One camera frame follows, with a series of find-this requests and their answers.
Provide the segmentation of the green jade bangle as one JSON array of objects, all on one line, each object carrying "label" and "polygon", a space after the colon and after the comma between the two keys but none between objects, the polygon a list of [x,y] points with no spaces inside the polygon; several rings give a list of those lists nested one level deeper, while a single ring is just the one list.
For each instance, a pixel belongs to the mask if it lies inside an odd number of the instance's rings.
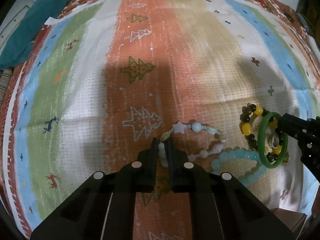
[{"label": "green jade bangle", "polygon": [[260,162],[266,168],[273,169],[282,164],[283,160],[286,157],[287,146],[288,146],[288,135],[283,133],[282,140],[283,144],[281,147],[280,155],[278,155],[277,160],[274,163],[269,162],[266,154],[265,154],[265,146],[266,146],[266,130],[268,128],[269,120],[274,117],[278,122],[280,122],[281,115],[276,112],[270,112],[266,116],[263,117],[259,130],[258,130],[258,139],[257,139],[257,148],[259,153]]}]

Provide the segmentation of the white pillow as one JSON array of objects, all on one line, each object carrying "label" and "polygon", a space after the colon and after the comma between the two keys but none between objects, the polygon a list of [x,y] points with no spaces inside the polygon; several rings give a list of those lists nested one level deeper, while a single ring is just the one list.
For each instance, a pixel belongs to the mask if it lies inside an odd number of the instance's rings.
[{"label": "white pillow", "polygon": [[320,62],[320,49],[319,49],[315,39],[310,35],[308,35],[308,43],[310,44],[312,51],[316,55],[317,60]]}]

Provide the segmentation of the brown striped pillow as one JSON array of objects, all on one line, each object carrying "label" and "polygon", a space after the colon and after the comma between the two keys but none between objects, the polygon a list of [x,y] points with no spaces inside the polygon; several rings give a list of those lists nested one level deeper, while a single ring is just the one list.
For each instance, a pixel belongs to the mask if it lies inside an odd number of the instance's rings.
[{"label": "brown striped pillow", "polygon": [[1,104],[3,103],[13,72],[14,72],[14,69],[12,67],[9,67],[3,70],[3,72],[1,72],[1,78],[0,78],[0,103]]}]

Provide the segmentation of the teal blanket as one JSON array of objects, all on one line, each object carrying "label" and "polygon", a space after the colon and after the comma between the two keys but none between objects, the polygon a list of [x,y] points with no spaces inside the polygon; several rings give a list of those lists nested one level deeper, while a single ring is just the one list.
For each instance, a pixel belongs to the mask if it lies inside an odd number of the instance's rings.
[{"label": "teal blanket", "polygon": [[27,61],[33,41],[49,17],[56,18],[71,0],[36,0],[1,52],[1,70]]}]

